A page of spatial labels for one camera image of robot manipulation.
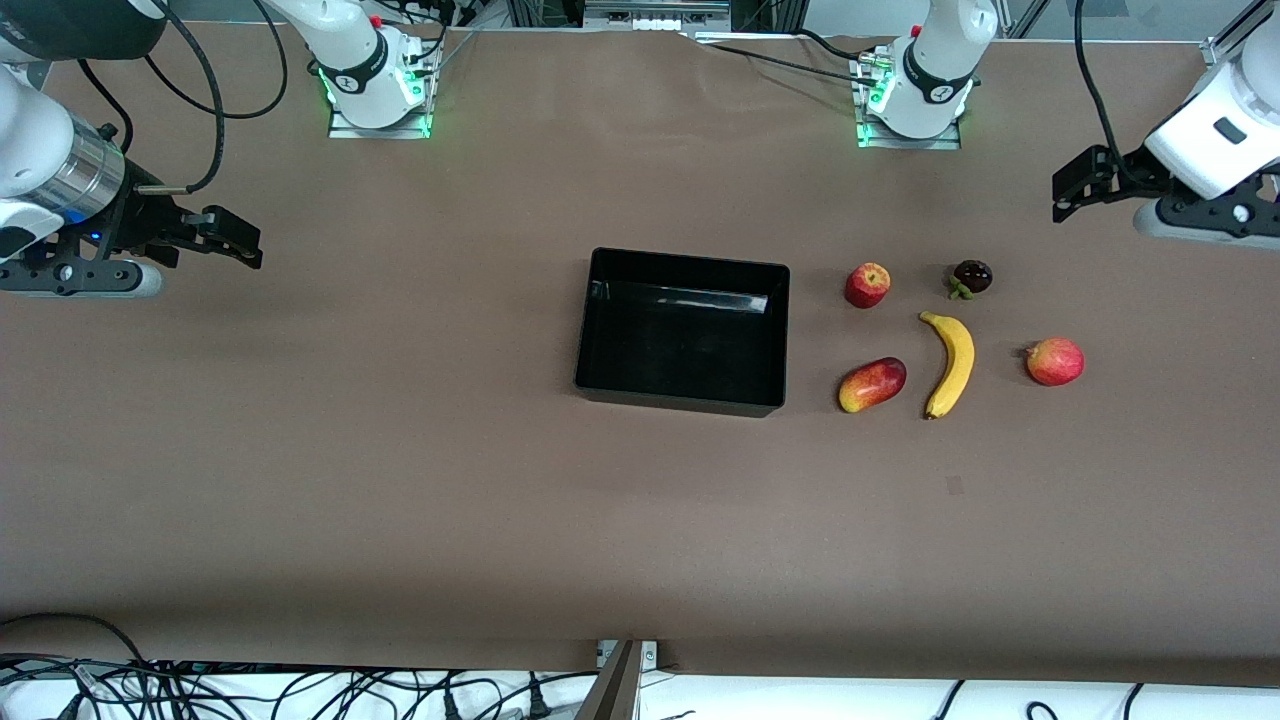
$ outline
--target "green calyx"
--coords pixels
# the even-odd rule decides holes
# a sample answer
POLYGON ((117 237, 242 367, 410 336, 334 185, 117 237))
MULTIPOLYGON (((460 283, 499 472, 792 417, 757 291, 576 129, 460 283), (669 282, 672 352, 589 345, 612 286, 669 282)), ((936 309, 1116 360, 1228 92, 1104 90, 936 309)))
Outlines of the green calyx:
POLYGON ((951 295, 947 296, 950 300, 956 300, 957 297, 964 297, 965 300, 973 300, 973 291, 969 286, 960 282, 960 278, 951 275, 951 295))

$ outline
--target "white floor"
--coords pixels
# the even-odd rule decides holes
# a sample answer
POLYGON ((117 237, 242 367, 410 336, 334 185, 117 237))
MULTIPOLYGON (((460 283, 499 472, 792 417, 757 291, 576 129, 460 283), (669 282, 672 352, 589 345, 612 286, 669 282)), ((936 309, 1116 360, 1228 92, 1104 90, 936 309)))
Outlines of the white floor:
MULTIPOLYGON (((443 674, 420 673, 419 679, 430 684, 443 674)), ((210 685, 227 694, 252 694, 274 698, 292 675, 228 675, 205 678, 210 685)), ((411 675, 394 675, 410 682, 411 675)), ((493 678, 504 692, 525 684, 525 673, 467 673, 458 680, 493 678)), ((298 687, 306 688, 314 680, 298 687)), ((337 694, 349 679, 338 678, 287 700, 278 720, 311 719, 337 694)), ((544 696, 550 707, 581 702, 591 678, 550 683, 544 696)), ((831 680, 831 679, 762 679, 716 678, 700 675, 645 675, 648 685, 640 694, 640 720, 671 720, 685 714, 691 720, 928 720, 934 717, 951 680, 831 680)), ((969 682, 956 696, 947 720, 1021 720, 1032 701, 1051 706, 1061 720, 1119 720, 1125 694, 1132 685, 1107 683, 1009 683, 969 682)), ((70 680, 28 680, 0 688, 0 716, 4 720, 46 720, 56 717, 73 697, 70 680)), ((348 720, 397 720, 411 705, 412 692, 379 688, 387 700, 361 697, 351 708, 348 720)), ((489 685, 472 685, 457 691, 456 700, 466 720, 480 720, 476 714, 497 697, 489 685)), ((529 708, 527 694, 507 707, 529 708)), ((443 698, 435 693, 419 710, 421 720, 443 717, 443 698)), ((271 702, 239 702, 250 720, 266 720, 271 702)), ((102 720, 129 720, 119 707, 104 708, 102 720)), ((228 712, 227 707, 219 707, 228 712)), ((321 716, 333 717, 335 706, 321 716)), ((81 719, 93 717, 82 703, 81 719)), ((1275 720, 1280 717, 1277 688, 1206 688, 1180 685, 1148 685, 1138 694, 1132 720, 1275 720)), ((218 720, 212 712, 209 720, 218 720)), ((1048 720, 1037 711, 1034 720, 1048 720)))

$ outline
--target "dark purple fruit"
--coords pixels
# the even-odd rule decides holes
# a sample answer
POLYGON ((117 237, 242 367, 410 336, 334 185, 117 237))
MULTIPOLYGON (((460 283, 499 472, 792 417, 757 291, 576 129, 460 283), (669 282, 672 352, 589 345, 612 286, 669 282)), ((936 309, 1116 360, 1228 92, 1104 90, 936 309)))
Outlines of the dark purple fruit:
POLYGON ((991 287, 991 268, 982 260, 965 260, 951 273, 951 300, 973 296, 991 287))

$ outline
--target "silver metal cylinder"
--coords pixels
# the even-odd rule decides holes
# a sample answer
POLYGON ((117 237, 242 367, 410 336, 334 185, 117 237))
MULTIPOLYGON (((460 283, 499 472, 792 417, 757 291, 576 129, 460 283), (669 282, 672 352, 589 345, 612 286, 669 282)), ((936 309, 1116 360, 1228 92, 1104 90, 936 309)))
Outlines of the silver metal cylinder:
POLYGON ((63 167, 44 184, 15 197, 58 213, 76 224, 101 213, 124 183, 124 155, 97 135, 88 123, 72 115, 72 149, 63 167))

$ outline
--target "black cable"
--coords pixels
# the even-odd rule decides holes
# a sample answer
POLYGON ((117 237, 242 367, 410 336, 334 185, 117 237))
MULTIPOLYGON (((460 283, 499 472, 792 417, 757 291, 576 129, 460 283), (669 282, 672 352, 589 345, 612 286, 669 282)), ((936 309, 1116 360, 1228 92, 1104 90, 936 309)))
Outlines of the black cable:
POLYGON ((1098 85, 1093 82, 1093 73, 1089 70, 1089 61, 1084 58, 1084 0, 1075 0, 1075 61, 1080 65, 1080 76, 1084 77, 1084 87, 1089 90, 1089 96, 1093 97, 1093 106, 1098 111, 1098 122, 1102 123, 1102 135, 1107 138, 1107 149, 1111 150, 1112 160, 1125 179, 1138 187, 1147 187, 1146 183, 1134 177, 1133 170, 1129 169, 1129 163, 1125 161, 1124 155, 1120 154, 1120 145, 1116 142, 1116 133, 1111 127, 1111 118, 1107 115, 1107 106, 1102 101, 1102 92, 1098 91, 1098 85))
POLYGON ((218 176, 219 168, 223 167, 223 152, 227 145, 227 108, 223 108, 223 92, 218 87, 218 77, 214 74, 214 67, 209 64, 209 58, 205 55, 204 47, 200 46, 200 41, 196 40, 196 36, 191 35, 191 31, 187 29, 187 24, 182 22, 182 18, 179 18, 173 9, 169 8, 169 3, 165 3, 164 0, 151 0, 151 4, 164 13, 169 24, 172 24, 174 29, 178 31, 178 35, 187 41, 191 51, 195 53, 196 59, 200 60, 200 68, 205 72, 205 79, 209 81, 209 95, 214 100, 214 158, 209 163, 209 169, 205 170, 205 177, 183 188, 187 195, 191 195, 192 192, 204 190, 209 186, 209 183, 214 182, 214 177, 218 176))
POLYGON ((293 685, 297 685, 298 683, 301 683, 302 680, 305 680, 307 678, 306 674, 298 675, 297 678, 294 678, 293 680, 291 680, 289 684, 284 685, 284 689, 280 691, 280 696, 275 698, 275 703, 271 706, 271 720, 275 720, 276 716, 279 715, 279 712, 280 712, 280 705, 284 703, 284 698, 291 697, 293 694, 298 694, 298 693, 306 692, 306 691, 315 689, 319 684, 328 683, 329 680, 332 680, 332 679, 334 679, 337 676, 338 676, 338 674, 334 673, 334 674, 329 675, 328 678, 325 678, 324 680, 321 680, 320 683, 317 683, 315 685, 308 685, 308 687, 302 688, 302 689, 300 689, 297 692, 291 692, 291 691, 293 691, 293 685))
POLYGON ((538 675, 529 671, 529 720, 543 720, 552 714, 547 707, 547 698, 543 697, 543 684, 538 682, 538 675))
POLYGON ((424 47, 422 53, 420 55, 411 55, 408 58, 408 61, 410 63, 416 63, 419 60, 429 58, 433 53, 435 53, 435 50, 440 46, 440 44, 444 42, 444 32, 448 28, 440 28, 440 35, 435 36, 435 38, 431 41, 431 46, 430 47, 424 47))
MULTIPOLYGON (((26 679, 38 678, 41 675, 47 675, 47 674, 54 674, 54 673, 65 673, 65 674, 70 675, 73 679, 76 679, 77 683, 79 683, 81 682, 79 675, 77 675, 74 673, 74 669, 77 666, 79 666, 79 665, 91 665, 91 666, 99 666, 99 667, 113 667, 114 671, 102 675, 101 680, 108 680, 108 679, 110 679, 113 676, 118 676, 119 675, 122 678, 122 682, 123 682, 123 680, 127 680, 131 675, 137 676, 138 678, 138 694, 141 696, 138 698, 125 698, 125 697, 123 697, 119 693, 119 691, 116 691, 110 683, 106 683, 106 682, 102 682, 101 685, 105 687, 108 691, 110 691, 111 694, 114 694, 116 697, 116 700, 114 700, 114 701, 113 700, 104 700, 104 698, 99 698, 99 697, 95 697, 92 694, 88 694, 88 700, 92 701, 92 702, 97 702, 97 703, 101 703, 101 705, 122 705, 122 706, 124 706, 125 711, 129 712, 131 717, 133 717, 136 720, 137 720, 137 716, 133 714, 132 708, 129 707, 132 705, 142 705, 143 710, 147 711, 152 717, 160 717, 160 715, 156 712, 156 706, 166 705, 166 703, 170 705, 170 706, 174 706, 174 703, 182 703, 180 707, 186 710, 186 714, 183 714, 182 710, 179 710, 175 706, 174 707, 174 715, 173 715, 174 720, 180 720, 180 717, 183 717, 183 715, 186 715, 187 717, 192 717, 192 719, 197 717, 197 715, 195 712, 195 707, 197 707, 197 703, 195 701, 202 701, 204 703, 207 703, 207 702, 220 702, 220 703, 225 705, 227 707, 229 707, 232 711, 234 711, 236 717, 233 717, 232 720, 248 720, 248 716, 243 712, 243 710, 241 710, 236 705, 237 701, 271 702, 271 698, 261 698, 261 697, 252 697, 252 696, 227 696, 225 693, 219 692, 216 688, 211 688, 211 687, 206 685, 205 683, 202 683, 201 682, 201 676, 197 676, 197 678, 184 678, 182 675, 174 674, 173 671, 164 671, 164 670, 156 669, 156 666, 137 667, 137 666, 133 666, 133 665, 124 665, 124 664, 120 664, 120 662, 109 662, 109 661, 104 661, 104 660, 65 660, 65 661, 58 661, 58 659, 54 659, 51 656, 40 656, 40 655, 18 655, 18 653, 10 653, 10 655, 5 655, 4 657, 14 657, 14 656, 23 657, 24 660, 28 660, 28 661, 47 662, 49 666, 47 667, 35 669, 35 670, 22 671, 22 673, 17 673, 14 675, 9 675, 6 678, 3 678, 3 679, 0 679, 0 687, 12 684, 14 682, 20 682, 20 680, 26 680, 26 679), (147 683, 147 678, 150 678, 150 676, 155 676, 155 678, 160 678, 161 679, 160 685, 161 685, 163 694, 156 696, 156 697, 151 696, 150 691, 147 689, 147 684, 146 684, 147 683), (165 683, 164 680, 169 680, 173 684, 177 684, 177 689, 173 689, 173 684, 165 683), (183 684, 191 685, 192 688, 196 688, 196 689, 200 689, 200 691, 204 691, 204 693, 189 693, 183 687, 183 684)), ((297 694, 297 693, 312 689, 319 683, 308 685, 306 688, 301 688, 298 691, 294 691, 293 693, 288 693, 288 688, 292 688, 292 685, 294 685, 298 682, 306 679, 307 676, 312 676, 312 675, 314 674, 306 674, 306 675, 300 676, 293 683, 291 683, 289 685, 287 685, 285 693, 282 693, 282 694, 297 694)))
MULTIPOLYGON (((31 620, 74 620, 77 623, 88 623, 91 625, 97 625, 99 628, 110 632, 113 635, 115 635, 118 641, 120 641, 124 644, 125 648, 128 648, 129 655, 133 656, 133 661, 137 664, 136 670, 141 671, 143 667, 150 667, 146 659, 142 657, 142 651, 140 651, 138 646, 133 642, 133 638, 131 638, 128 634, 124 633, 124 630, 115 626, 113 623, 109 623, 96 615, 88 615, 84 612, 29 612, 27 615, 19 615, 17 618, 9 618, 8 620, 0 621, 0 628, 13 625, 17 623, 28 623, 31 620)), ((13 679, 14 679, 13 675, 5 678, 4 684, 8 684, 8 682, 13 679)), ((143 692, 145 691, 146 691, 146 684, 143 683, 143 692)), ((156 712, 155 707, 151 707, 151 717, 152 720, 160 720, 160 714, 156 712)))
POLYGON ((1057 712, 1053 712, 1052 707, 1039 701, 1033 701, 1027 703, 1027 720, 1039 720, 1034 715, 1036 710, 1043 710, 1044 712, 1048 712, 1050 720, 1057 720, 1057 712))
POLYGON ((333 703, 338 702, 338 701, 339 701, 339 700, 340 700, 340 698, 342 698, 343 696, 346 696, 346 694, 347 694, 347 692, 348 692, 348 691, 351 689, 351 685, 352 685, 352 684, 353 684, 355 682, 356 682, 356 680, 355 680, 355 679, 352 679, 352 682, 351 682, 351 683, 348 683, 348 684, 347 684, 346 687, 343 687, 343 689, 342 689, 342 691, 340 691, 340 692, 339 692, 338 694, 335 694, 335 696, 333 696, 332 698, 329 698, 329 702, 326 702, 326 703, 321 705, 321 706, 320 706, 320 710, 317 710, 317 711, 315 712, 315 715, 312 715, 312 716, 311 716, 311 720, 320 720, 320 716, 321 716, 321 715, 324 715, 324 711, 325 711, 325 710, 329 710, 329 706, 330 706, 330 705, 333 705, 333 703))
POLYGON ((453 698, 453 678, 445 675, 444 678, 444 720, 462 720, 462 714, 458 712, 458 701, 453 698))
POLYGON ((383 673, 381 675, 378 675, 376 673, 371 674, 371 675, 365 675, 365 676, 362 676, 360 679, 360 682, 357 682, 357 683, 355 683, 352 685, 348 685, 348 689, 351 689, 351 697, 348 697, 347 700, 344 700, 342 702, 342 705, 338 706, 338 711, 334 712, 333 720, 346 720, 347 712, 351 711, 351 706, 355 705, 356 701, 360 698, 360 696, 362 696, 365 693, 369 693, 369 694, 371 694, 374 697, 383 698, 385 702, 390 703, 390 706, 392 706, 392 715, 393 716, 398 715, 399 714, 399 708, 396 707, 394 702, 392 702, 387 697, 383 697, 383 696, 372 692, 372 687, 375 684, 378 684, 378 680, 380 678, 385 678, 387 675, 390 675, 390 671, 383 673))
MULTIPOLYGON (((266 22, 268 29, 271 31, 271 38, 275 40, 275 51, 280 56, 280 88, 275 91, 275 99, 259 110, 253 110, 252 113, 225 113, 228 120, 252 120, 253 118, 261 118, 262 115, 274 110, 276 105, 280 104, 280 100, 284 100, 285 91, 289 90, 289 60, 284 53, 284 42, 280 40, 280 32, 275 29, 275 23, 271 22, 271 15, 270 13, 266 12, 266 8, 262 5, 262 0, 250 0, 250 3, 257 5, 257 12, 262 14, 262 19, 266 22)), ((156 61, 151 58, 151 55, 145 55, 142 59, 146 60, 147 67, 151 68, 151 72, 155 73, 157 78, 160 78, 160 82, 163 82, 165 87, 168 87, 174 95, 180 97, 187 105, 191 105, 192 108, 200 110, 201 113, 206 113, 209 115, 214 114, 212 108, 204 105, 198 100, 183 92, 177 85, 174 85, 173 81, 170 81, 169 77, 164 74, 164 70, 160 69, 160 65, 156 64, 156 61)))
POLYGON ((956 680, 956 684, 951 685, 951 689, 947 692, 947 698, 942 701, 942 710, 940 710, 938 714, 933 716, 933 720, 946 720, 947 712, 951 712, 951 703, 955 702, 956 693, 960 692, 960 688, 963 685, 964 685, 963 679, 956 680))
POLYGON ((1146 683, 1135 683, 1133 689, 1129 691, 1129 696, 1124 698, 1124 720, 1129 720, 1129 711, 1133 710, 1133 701, 1138 697, 1138 693, 1142 692, 1142 687, 1144 684, 1146 683))
POLYGON ((831 53, 832 55, 835 55, 837 58, 844 58, 845 60, 856 60, 856 59, 859 59, 859 56, 863 53, 868 51, 868 50, 861 50, 859 53, 846 53, 846 51, 841 50, 840 47, 836 47, 835 45, 827 42, 826 37, 818 35, 817 32, 813 32, 812 29, 800 28, 800 29, 795 31, 794 35, 799 35, 801 37, 808 37, 809 40, 812 40, 812 41, 817 42, 818 45, 820 45, 822 49, 826 50, 827 53, 831 53))
POLYGON ((833 77, 836 79, 842 79, 842 81, 852 82, 852 83, 856 83, 856 85, 865 85, 868 87, 872 87, 872 86, 876 85, 876 81, 873 81, 872 78, 861 78, 861 77, 854 77, 854 76, 846 74, 846 73, 836 73, 836 72, 832 72, 832 70, 823 70, 823 69, 819 69, 819 68, 810 68, 808 65, 801 65, 799 63, 791 63, 788 60, 780 60, 778 58, 771 58, 768 55, 760 55, 759 53, 751 53, 750 50, 739 50, 737 47, 726 47, 724 45, 718 45, 718 44, 712 44, 710 46, 714 47, 714 49, 717 49, 717 50, 723 50, 726 53, 732 53, 735 55, 742 55, 745 58, 755 58, 756 60, 764 60, 765 63, 773 63, 776 65, 782 65, 783 68, 792 68, 792 69, 796 69, 796 70, 803 70, 803 72, 806 72, 806 73, 813 73, 815 76, 833 77))
POLYGON ((84 79, 93 86, 93 90, 102 96, 102 100, 106 100, 106 104, 115 110, 115 114, 120 115, 120 122, 124 123, 124 140, 120 142, 120 152, 128 152, 129 146, 133 145, 133 118, 129 117, 124 105, 120 105, 115 96, 111 95, 111 91, 102 85, 102 81, 97 79, 97 74, 93 73, 93 68, 88 67, 88 60, 77 60, 76 64, 78 64, 81 67, 81 72, 84 73, 84 79))
MULTIPOLYGON (((1123 714, 1123 719, 1124 720, 1129 720, 1129 712, 1133 711, 1133 701, 1134 701, 1134 698, 1138 697, 1138 692, 1142 691, 1142 687, 1144 684, 1146 683, 1137 683, 1137 684, 1134 684, 1134 687, 1129 689, 1129 694, 1125 696, 1125 698, 1124 698, 1124 714, 1123 714)), ((1039 720, 1034 715, 1034 712, 1037 710, 1043 710, 1044 712, 1047 712, 1050 720, 1057 720, 1057 712, 1053 712, 1052 707, 1050 707, 1048 705, 1046 705, 1046 703, 1043 703, 1043 702, 1041 702, 1038 700, 1027 703, 1027 708, 1024 711, 1024 715, 1027 716, 1027 720, 1039 720)))
POLYGON ((223 712, 221 710, 210 707, 210 706, 207 706, 207 705, 205 705, 202 702, 197 702, 197 703, 192 703, 192 705, 195 707, 201 708, 201 710, 207 710, 209 712, 212 712, 214 715, 221 717, 223 720, 237 720, 233 715, 228 715, 228 714, 223 712))
MULTIPOLYGON (((539 683, 539 685, 545 685, 547 683, 558 683, 561 680, 570 680, 572 678, 593 678, 595 675, 599 675, 599 673, 595 671, 595 670, 588 670, 588 671, 584 671, 584 673, 566 673, 563 675, 552 675, 550 678, 543 678, 538 683, 539 683)), ((498 702, 495 702, 495 703, 490 705, 489 707, 484 708, 483 711, 480 711, 480 714, 475 716, 475 720, 484 720, 484 716, 489 715, 490 712, 494 714, 494 720, 497 720, 498 715, 502 714, 502 706, 503 705, 506 705, 507 702, 511 702, 512 700, 515 700, 515 698, 520 697, 521 694, 529 692, 531 688, 532 688, 532 684, 529 684, 529 685, 525 685, 525 687, 522 687, 522 688, 520 688, 517 691, 512 691, 512 692, 502 696, 500 698, 498 698, 498 702)))
POLYGON ((428 698, 428 697, 430 697, 430 696, 431 696, 431 693, 434 693, 435 691, 439 691, 439 689, 442 689, 442 688, 444 687, 444 684, 445 684, 445 683, 448 682, 448 679, 449 679, 449 678, 451 678, 452 675, 453 675, 453 671, 451 670, 451 671, 449 671, 449 674, 448 674, 448 675, 445 675, 445 679, 444 679, 444 680, 440 680, 440 682, 435 683, 434 685, 431 685, 431 687, 426 688, 426 692, 425 692, 425 693, 422 693, 422 694, 420 694, 420 696, 417 697, 417 700, 416 700, 416 701, 413 701, 413 705, 411 705, 411 706, 408 707, 408 710, 406 710, 406 711, 404 711, 404 715, 401 715, 401 720, 412 720, 412 717, 417 715, 417 708, 419 708, 419 706, 420 706, 420 705, 422 705, 424 702, 426 702, 426 698, 428 698))

